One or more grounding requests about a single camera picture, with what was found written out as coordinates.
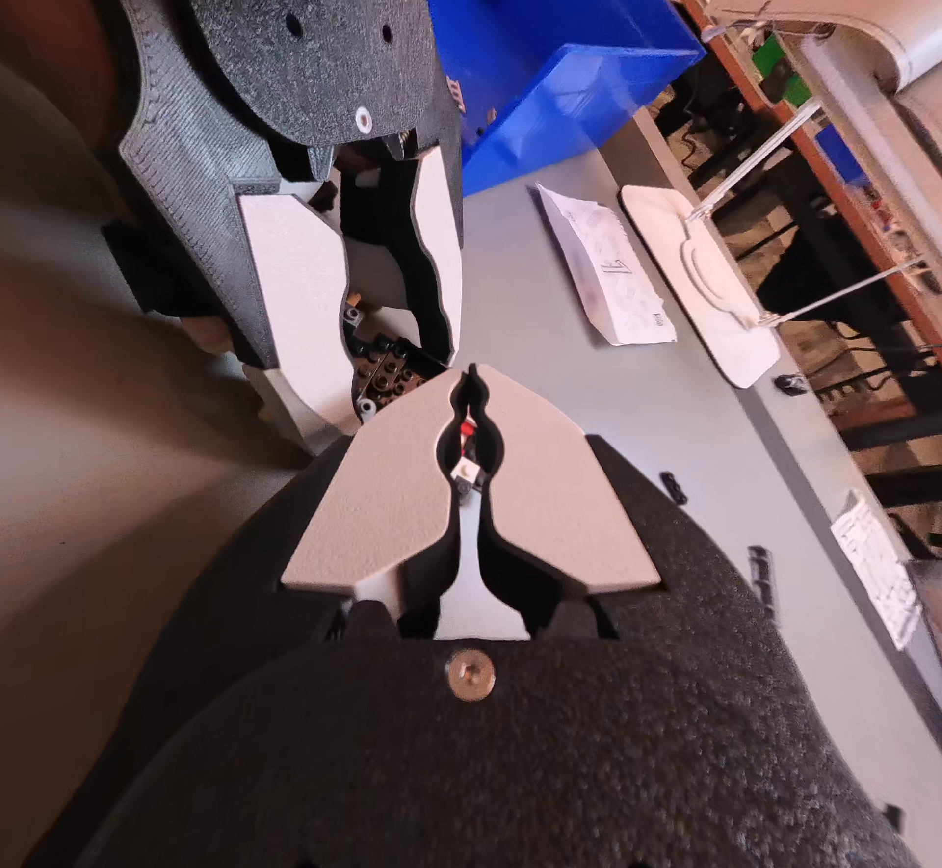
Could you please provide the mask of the blue plastic bin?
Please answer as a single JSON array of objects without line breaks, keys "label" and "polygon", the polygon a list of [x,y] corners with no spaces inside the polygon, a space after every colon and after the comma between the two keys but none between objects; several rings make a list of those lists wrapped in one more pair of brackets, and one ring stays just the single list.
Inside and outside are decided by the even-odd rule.
[{"label": "blue plastic bin", "polygon": [[465,196],[595,150],[701,61],[669,0],[428,0]]}]

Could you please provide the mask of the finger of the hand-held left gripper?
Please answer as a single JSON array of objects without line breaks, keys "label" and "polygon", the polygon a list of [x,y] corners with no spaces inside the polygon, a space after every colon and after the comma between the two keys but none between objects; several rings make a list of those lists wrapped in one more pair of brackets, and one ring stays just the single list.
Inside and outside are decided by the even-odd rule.
[{"label": "finger of the hand-held left gripper", "polygon": [[294,195],[242,195],[239,209],[274,343],[272,368],[242,366],[278,432],[316,456],[361,426],[343,332],[345,244]]},{"label": "finger of the hand-held left gripper", "polygon": [[386,170],[386,247],[402,276],[421,347],[449,364],[460,347],[463,260],[440,147]]}]

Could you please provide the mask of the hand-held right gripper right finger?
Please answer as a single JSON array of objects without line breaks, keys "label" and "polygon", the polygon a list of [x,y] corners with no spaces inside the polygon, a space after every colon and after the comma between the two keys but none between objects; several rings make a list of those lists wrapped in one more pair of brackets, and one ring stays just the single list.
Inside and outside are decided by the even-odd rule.
[{"label": "hand-held right gripper right finger", "polygon": [[497,540],[571,590],[658,585],[654,563],[583,430],[554,404],[489,365],[475,367],[499,459],[488,482]]}]

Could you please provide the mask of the brown wooden table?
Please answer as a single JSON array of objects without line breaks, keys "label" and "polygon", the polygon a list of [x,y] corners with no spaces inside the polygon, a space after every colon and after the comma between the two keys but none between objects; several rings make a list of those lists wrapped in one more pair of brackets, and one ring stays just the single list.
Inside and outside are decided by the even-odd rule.
[{"label": "brown wooden table", "polygon": [[[708,17],[700,0],[675,0],[689,16],[696,29],[703,33],[708,26]],[[764,123],[783,126],[792,120],[796,110],[786,101],[772,104],[760,89],[759,76],[751,62],[751,56],[742,46],[727,36],[719,36],[706,43],[708,50],[724,66],[743,100]],[[822,191],[843,217],[854,233],[857,244],[868,259],[879,270],[897,265],[894,247],[889,236],[883,232],[872,217],[872,209],[865,203],[862,194],[850,189],[828,155],[822,152],[816,140],[817,127],[807,123],[791,137],[794,151],[802,156]],[[926,343],[940,343],[940,306],[930,301],[920,289],[905,276],[888,278],[889,287],[914,329]]]}]

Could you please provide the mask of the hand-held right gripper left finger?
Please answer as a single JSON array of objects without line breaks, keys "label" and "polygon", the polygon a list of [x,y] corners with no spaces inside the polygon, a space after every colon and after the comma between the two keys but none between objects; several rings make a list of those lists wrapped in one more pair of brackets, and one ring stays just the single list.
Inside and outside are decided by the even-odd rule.
[{"label": "hand-held right gripper left finger", "polygon": [[363,425],[281,575],[285,588],[415,607],[449,587],[454,555],[433,552],[457,526],[439,450],[458,423],[464,377],[449,369]]}]

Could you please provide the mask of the small white lego piece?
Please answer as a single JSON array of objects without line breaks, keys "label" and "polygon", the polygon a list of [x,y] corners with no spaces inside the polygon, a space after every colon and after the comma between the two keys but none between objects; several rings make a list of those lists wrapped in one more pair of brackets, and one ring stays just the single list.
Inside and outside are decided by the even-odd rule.
[{"label": "small white lego piece", "polygon": [[461,454],[452,470],[451,478],[464,504],[471,493],[481,491],[487,473],[479,461],[477,424],[469,415],[465,417],[459,435]]}]

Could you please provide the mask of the black lego grille piece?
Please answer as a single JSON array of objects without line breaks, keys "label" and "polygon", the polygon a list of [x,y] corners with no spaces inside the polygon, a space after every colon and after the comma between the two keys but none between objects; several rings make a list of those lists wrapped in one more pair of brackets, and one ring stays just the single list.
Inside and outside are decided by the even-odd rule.
[{"label": "black lego grille piece", "polygon": [[771,553],[760,545],[748,547],[750,582],[764,615],[778,625],[778,606]]}]

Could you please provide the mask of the black lego car chassis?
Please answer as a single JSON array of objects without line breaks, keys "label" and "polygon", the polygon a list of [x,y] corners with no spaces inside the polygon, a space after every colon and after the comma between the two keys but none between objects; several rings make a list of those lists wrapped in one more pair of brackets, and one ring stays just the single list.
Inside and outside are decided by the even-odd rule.
[{"label": "black lego car chassis", "polygon": [[362,337],[360,332],[367,331],[367,313],[359,294],[347,297],[341,315],[353,367],[352,398],[360,422],[370,421],[390,403],[448,370],[446,364],[405,337],[393,339],[383,333],[370,340]]}]

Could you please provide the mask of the small white printed sheet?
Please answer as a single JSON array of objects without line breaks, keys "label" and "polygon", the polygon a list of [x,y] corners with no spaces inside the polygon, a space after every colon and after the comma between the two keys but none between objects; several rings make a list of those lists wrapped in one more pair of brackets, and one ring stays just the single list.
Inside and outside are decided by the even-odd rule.
[{"label": "small white printed sheet", "polygon": [[866,498],[852,488],[831,532],[893,646],[898,651],[906,650],[922,618],[922,607],[883,521]]}]

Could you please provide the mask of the white printed paper bag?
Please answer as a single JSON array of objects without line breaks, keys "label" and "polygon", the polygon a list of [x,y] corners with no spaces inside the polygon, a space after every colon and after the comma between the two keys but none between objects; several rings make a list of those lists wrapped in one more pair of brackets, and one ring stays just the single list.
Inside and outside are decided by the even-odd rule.
[{"label": "white printed paper bag", "polygon": [[535,185],[583,310],[611,346],[677,342],[664,303],[609,207]]}]

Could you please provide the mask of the white book stand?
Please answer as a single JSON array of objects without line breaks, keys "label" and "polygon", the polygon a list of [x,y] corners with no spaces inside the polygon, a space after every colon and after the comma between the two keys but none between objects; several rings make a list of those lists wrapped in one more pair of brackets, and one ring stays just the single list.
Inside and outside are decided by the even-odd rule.
[{"label": "white book stand", "polygon": [[725,381],[737,390],[753,387],[778,362],[779,325],[913,268],[928,256],[920,249],[915,258],[784,315],[760,309],[738,268],[721,251],[712,215],[736,184],[818,112],[848,131],[847,142],[861,144],[870,168],[896,179],[903,211],[915,221],[916,233],[929,238],[933,256],[940,257],[940,188],[923,185],[928,155],[919,147],[893,143],[888,134],[889,98],[940,67],[940,27],[933,33],[912,32],[834,17],[826,24],[835,30],[798,34],[797,60],[810,77],[813,96],[704,199],[692,203],[683,191],[634,185],[619,194],[631,226],[689,323]]}]

